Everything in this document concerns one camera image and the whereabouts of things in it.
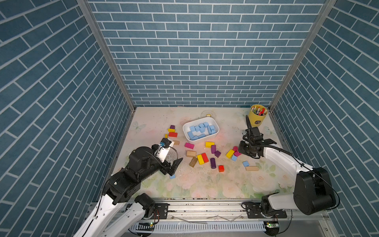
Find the light blue block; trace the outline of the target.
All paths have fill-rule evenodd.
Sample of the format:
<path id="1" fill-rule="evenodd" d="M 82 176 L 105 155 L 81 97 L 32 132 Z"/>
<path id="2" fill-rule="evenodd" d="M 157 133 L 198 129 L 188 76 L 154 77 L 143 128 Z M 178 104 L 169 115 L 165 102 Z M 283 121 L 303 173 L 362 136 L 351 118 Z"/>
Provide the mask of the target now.
<path id="1" fill-rule="evenodd" d="M 207 129 L 208 129 L 208 133 L 209 133 L 209 135 L 212 135 L 212 134 L 215 134 L 215 133 L 216 133 L 216 128 L 215 128 L 215 126 L 213 126 L 213 125 L 209 125 L 209 126 L 207 127 Z"/>

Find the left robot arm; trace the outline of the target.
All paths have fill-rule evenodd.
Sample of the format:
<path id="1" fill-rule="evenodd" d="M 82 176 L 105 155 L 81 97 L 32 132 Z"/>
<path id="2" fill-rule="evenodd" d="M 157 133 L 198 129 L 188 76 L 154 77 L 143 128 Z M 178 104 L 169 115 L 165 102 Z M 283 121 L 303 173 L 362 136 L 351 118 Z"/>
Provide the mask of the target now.
<path id="1" fill-rule="evenodd" d="M 172 148 L 169 145 L 139 147 L 129 155 L 129 162 L 105 183 L 101 197 L 89 217 L 84 221 L 76 237 L 120 237 L 143 218 L 153 216 L 155 201 L 143 193 L 138 195 L 127 211 L 117 220 L 113 217 L 140 190 L 142 181 L 156 172 L 173 176 L 182 162 L 165 160 Z"/>

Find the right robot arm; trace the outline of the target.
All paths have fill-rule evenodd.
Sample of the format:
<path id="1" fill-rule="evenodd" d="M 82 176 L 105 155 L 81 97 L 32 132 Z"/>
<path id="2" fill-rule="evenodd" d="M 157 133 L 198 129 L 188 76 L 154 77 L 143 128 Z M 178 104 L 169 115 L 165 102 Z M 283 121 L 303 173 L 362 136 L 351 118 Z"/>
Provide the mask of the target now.
<path id="1" fill-rule="evenodd" d="M 264 139 L 257 127 L 249 127 L 243 132 L 238 151 L 254 159 L 266 158 L 295 181 L 291 193 L 273 193 L 262 197 L 258 210 L 263 216 L 271 218 L 286 209 L 311 215 L 340 205 L 341 199 L 332 187 L 326 169 L 315 168 L 296 159 L 290 152 L 277 147 L 273 140 Z"/>

